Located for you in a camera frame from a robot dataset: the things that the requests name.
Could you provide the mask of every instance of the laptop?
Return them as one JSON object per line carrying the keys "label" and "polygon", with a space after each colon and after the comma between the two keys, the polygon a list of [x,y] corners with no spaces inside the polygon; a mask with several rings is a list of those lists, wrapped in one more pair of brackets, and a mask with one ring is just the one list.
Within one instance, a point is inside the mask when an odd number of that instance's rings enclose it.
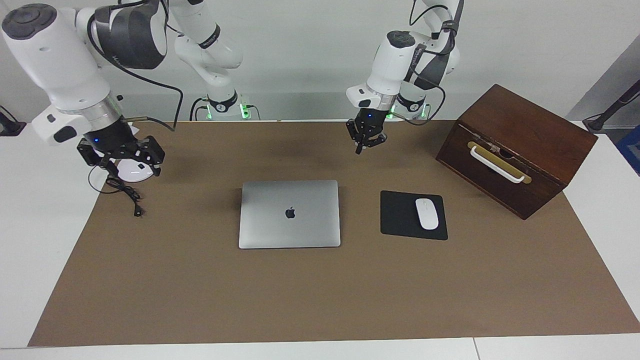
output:
{"label": "laptop", "polygon": [[243,184],[240,249],[336,246],[340,246],[336,180]]}

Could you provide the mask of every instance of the box lid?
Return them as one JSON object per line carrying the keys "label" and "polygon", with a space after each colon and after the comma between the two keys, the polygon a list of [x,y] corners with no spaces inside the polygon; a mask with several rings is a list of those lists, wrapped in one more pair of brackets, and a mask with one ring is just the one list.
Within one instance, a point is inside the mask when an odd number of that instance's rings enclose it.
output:
{"label": "box lid", "polygon": [[597,137],[500,85],[461,117],[478,135],[563,184],[568,184]]}

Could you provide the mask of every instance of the black mouse pad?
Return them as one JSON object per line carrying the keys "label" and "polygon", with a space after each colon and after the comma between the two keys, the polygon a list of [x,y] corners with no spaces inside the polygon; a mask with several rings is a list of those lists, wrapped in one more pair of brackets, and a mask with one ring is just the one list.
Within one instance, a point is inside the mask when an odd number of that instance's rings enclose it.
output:
{"label": "black mouse pad", "polygon": [[[420,226],[416,199],[431,199],[438,212],[438,227],[425,230]],[[447,222],[444,215],[442,196],[419,193],[380,192],[380,232],[387,235],[409,236],[411,238],[446,240]]]}

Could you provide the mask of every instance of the brown wooden box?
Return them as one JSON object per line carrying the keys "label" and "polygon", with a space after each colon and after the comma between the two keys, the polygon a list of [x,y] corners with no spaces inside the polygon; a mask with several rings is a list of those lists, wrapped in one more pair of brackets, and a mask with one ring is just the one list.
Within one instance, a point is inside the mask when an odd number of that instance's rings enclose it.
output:
{"label": "brown wooden box", "polygon": [[437,160],[526,219],[566,188],[596,139],[494,85],[456,121]]}

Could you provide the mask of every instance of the computer mouse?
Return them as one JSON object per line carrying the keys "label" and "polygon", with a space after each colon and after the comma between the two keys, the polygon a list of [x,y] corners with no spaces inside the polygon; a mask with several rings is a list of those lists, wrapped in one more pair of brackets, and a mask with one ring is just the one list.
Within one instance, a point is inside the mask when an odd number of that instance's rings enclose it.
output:
{"label": "computer mouse", "polygon": [[438,212],[431,199],[416,199],[415,208],[423,229],[435,230],[438,227]]}

